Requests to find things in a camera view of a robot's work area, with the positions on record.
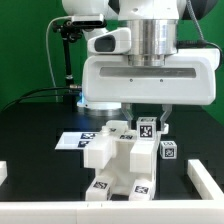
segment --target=green wall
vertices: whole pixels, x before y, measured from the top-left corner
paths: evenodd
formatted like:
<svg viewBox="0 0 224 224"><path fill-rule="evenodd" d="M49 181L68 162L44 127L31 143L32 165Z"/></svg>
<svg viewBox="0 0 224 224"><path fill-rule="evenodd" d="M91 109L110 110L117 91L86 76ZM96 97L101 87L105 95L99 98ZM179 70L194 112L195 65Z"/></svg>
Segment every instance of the green wall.
<svg viewBox="0 0 224 224"><path fill-rule="evenodd" d="M23 93L52 86L48 69L45 33L55 17L65 16L61 0L1 0L0 1L0 108ZM202 21L208 41L224 48L224 1ZM180 40L196 39L191 21L180 21ZM64 58L61 37L50 34L50 52L58 86L64 85ZM86 57L85 41L71 46L76 82L81 82ZM217 99L205 109L224 124L224 66L217 72Z"/></svg>

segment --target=white cube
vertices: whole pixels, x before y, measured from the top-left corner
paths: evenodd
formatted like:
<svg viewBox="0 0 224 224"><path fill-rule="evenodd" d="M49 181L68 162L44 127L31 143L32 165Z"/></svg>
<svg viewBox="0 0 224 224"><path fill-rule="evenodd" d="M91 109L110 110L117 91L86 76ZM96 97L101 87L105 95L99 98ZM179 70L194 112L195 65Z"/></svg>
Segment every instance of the white cube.
<svg viewBox="0 0 224 224"><path fill-rule="evenodd" d="M156 139L156 117L139 117L137 121L137 139L153 141Z"/></svg>
<svg viewBox="0 0 224 224"><path fill-rule="evenodd" d="M174 141L160 142L160 155L163 159L177 158L177 145Z"/></svg>
<svg viewBox="0 0 224 224"><path fill-rule="evenodd" d="M129 201L149 201L152 199L152 182L146 179L135 180Z"/></svg>

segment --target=white robot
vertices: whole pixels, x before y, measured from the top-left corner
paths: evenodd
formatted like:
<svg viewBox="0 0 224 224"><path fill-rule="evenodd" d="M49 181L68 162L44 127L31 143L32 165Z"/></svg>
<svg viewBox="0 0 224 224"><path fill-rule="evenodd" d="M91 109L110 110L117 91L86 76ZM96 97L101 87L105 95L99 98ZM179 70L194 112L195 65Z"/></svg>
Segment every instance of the white robot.
<svg viewBox="0 0 224 224"><path fill-rule="evenodd" d="M74 25L116 18L108 0L63 0ZM137 131L127 122L109 121L84 150L84 166L96 169L86 200L112 194L151 200L156 191L156 160L172 104L208 105L216 94L217 49L177 50L177 24L186 0L120 0L119 28L85 32L90 57L84 65L83 93L89 102L122 103L128 120L131 103L162 104L156 118L139 118Z"/></svg>
<svg viewBox="0 0 224 224"><path fill-rule="evenodd" d="M1 202L1 224L223 224L224 194L198 160L188 161L188 175L203 200L150 201L156 188L156 152L161 134L168 132L171 104L207 105L215 99L219 51L176 48L177 21L189 1L62 1L72 22L84 24L90 56L83 80L87 101L98 102L93 107L99 108L101 102L122 103L128 120L129 103L163 104L161 128L156 129L156 118L139 118L137 131L127 122L109 121L84 149L85 166L96 169L88 201ZM103 27L104 16L117 17L108 3L118 12L120 27L90 32ZM0 184L6 176L6 163L0 162ZM112 194L132 201L105 201Z"/></svg>

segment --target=white panel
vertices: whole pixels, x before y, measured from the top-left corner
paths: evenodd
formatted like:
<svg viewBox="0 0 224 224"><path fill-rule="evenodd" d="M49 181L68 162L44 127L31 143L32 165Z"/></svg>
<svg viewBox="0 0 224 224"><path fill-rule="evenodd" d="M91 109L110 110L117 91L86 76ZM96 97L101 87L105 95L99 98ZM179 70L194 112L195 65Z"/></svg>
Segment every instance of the white panel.
<svg viewBox="0 0 224 224"><path fill-rule="evenodd" d="M7 166L6 162L0 161L0 186L7 177Z"/></svg>
<svg viewBox="0 0 224 224"><path fill-rule="evenodd" d="M188 161L188 176L202 199L224 200L224 194L199 160Z"/></svg>

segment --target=white block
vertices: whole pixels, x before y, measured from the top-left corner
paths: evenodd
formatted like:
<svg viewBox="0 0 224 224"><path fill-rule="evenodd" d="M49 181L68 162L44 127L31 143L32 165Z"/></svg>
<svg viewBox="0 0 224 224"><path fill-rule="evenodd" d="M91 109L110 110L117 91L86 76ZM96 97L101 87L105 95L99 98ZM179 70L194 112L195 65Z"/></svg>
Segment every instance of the white block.
<svg viewBox="0 0 224 224"><path fill-rule="evenodd" d="M115 183L116 178L113 175L97 176L86 191L86 201L109 200Z"/></svg>
<svg viewBox="0 0 224 224"><path fill-rule="evenodd" d="M0 186L7 177L7 165L6 162L0 161Z"/></svg>
<svg viewBox="0 0 224 224"><path fill-rule="evenodd" d="M130 153L130 172L151 173L154 141L136 141Z"/></svg>
<svg viewBox="0 0 224 224"><path fill-rule="evenodd" d="M112 157L112 137L98 134L84 150L84 167L104 169Z"/></svg>
<svg viewBox="0 0 224 224"><path fill-rule="evenodd" d="M137 121L137 139L152 141L156 139L156 117L139 117Z"/></svg>
<svg viewBox="0 0 224 224"><path fill-rule="evenodd" d="M188 160L187 174L204 200L224 200L224 194L199 160Z"/></svg>
<svg viewBox="0 0 224 224"><path fill-rule="evenodd" d="M163 159L177 158L177 145L174 141L160 142L160 155Z"/></svg>
<svg viewBox="0 0 224 224"><path fill-rule="evenodd" d="M129 195L129 201L149 201L152 199L152 188L153 184L149 180L135 180L131 194Z"/></svg>

